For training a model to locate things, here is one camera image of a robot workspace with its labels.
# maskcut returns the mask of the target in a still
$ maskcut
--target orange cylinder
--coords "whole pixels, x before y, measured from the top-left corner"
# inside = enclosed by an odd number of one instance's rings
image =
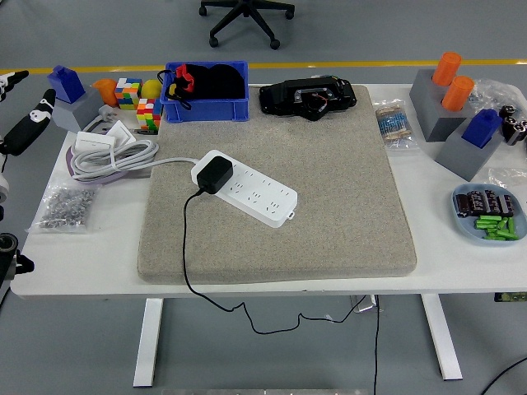
[[[111,78],[103,78],[102,80],[96,81],[93,85],[94,88],[97,88],[102,97],[102,101],[105,105],[110,105],[112,107],[117,107],[119,102],[115,97],[115,88],[117,87],[117,82]]]
[[[461,56],[456,52],[443,53],[431,80],[439,86],[450,85],[458,71],[461,60]]]
[[[450,111],[460,111],[474,88],[474,81],[470,77],[457,76],[454,78],[441,104]]]

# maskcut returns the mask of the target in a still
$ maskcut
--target plastic bag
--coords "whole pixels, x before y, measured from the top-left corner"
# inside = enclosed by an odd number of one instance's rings
[[[74,180],[50,181],[29,233],[86,233],[91,206],[100,185]]]
[[[488,169],[488,181],[486,180],[486,182],[505,189],[516,186],[525,186],[527,185],[527,169],[492,167]]]
[[[494,109],[498,113],[504,105],[515,108],[513,117],[527,118],[527,103],[521,91],[513,85],[482,78],[474,81],[474,88],[469,96],[469,103],[477,114],[482,109]]]
[[[390,150],[417,148],[417,140],[404,110],[404,100],[374,103],[375,116],[385,147]]]

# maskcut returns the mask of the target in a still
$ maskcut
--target chair base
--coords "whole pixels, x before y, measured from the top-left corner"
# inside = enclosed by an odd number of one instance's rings
[[[201,1],[201,7],[199,8],[199,15],[207,15],[207,6],[210,7],[232,7],[232,10],[216,25],[210,32],[210,39],[208,43],[211,47],[218,46],[218,40],[216,34],[235,20],[238,16],[243,15],[244,17],[251,17],[256,23],[262,28],[266,35],[271,40],[271,48],[278,49],[280,47],[280,41],[274,37],[274,33],[269,25],[262,18],[259,9],[261,10],[282,10],[286,12],[287,19],[293,19],[295,16],[295,6],[292,4],[286,4],[283,2],[270,2],[268,0],[203,0]]]

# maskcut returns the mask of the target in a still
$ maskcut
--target power strip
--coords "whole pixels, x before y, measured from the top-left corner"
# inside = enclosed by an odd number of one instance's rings
[[[208,152],[190,170],[196,185],[197,175],[215,156],[227,158],[233,168],[232,177],[216,196],[273,228],[279,228],[286,220],[292,219],[298,199],[296,191],[220,151]]]

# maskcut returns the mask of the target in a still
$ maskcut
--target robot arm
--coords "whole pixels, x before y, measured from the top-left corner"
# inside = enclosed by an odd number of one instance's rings
[[[55,90],[48,89],[42,100],[3,138],[0,154],[18,156],[48,127],[55,106]]]
[[[14,85],[29,75],[24,70],[10,72],[0,76],[0,101],[6,98],[6,93]],[[19,123],[12,128],[4,138],[0,136],[0,166],[6,164],[7,155],[18,156],[40,136],[51,121],[51,114],[55,106],[55,90],[48,89],[42,100]],[[7,199],[9,184],[0,173],[0,203]],[[3,218],[3,207],[0,206],[0,221]],[[10,233],[0,234],[0,285],[4,280],[12,280],[16,274],[33,272],[34,263],[20,254],[18,239]]]
[[[0,101],[6,98],[6,93],[29,75],[27,70],[9,72],[0,76]],[[12,128],[7,135],[0,136],[0,166],[6,163],[7,155],[18,156],[48,127],[55,106],[55,91],[48,89],[36,107]],[[7,199],[9,183],[0,173],[0,204]],[[3,218],[0,206],[0,221]]]
[[[0,76],[0,101],[6,99],[6,93],[13,89],[15,85],[30,75],[27,70],[21,72],[9,72]]]

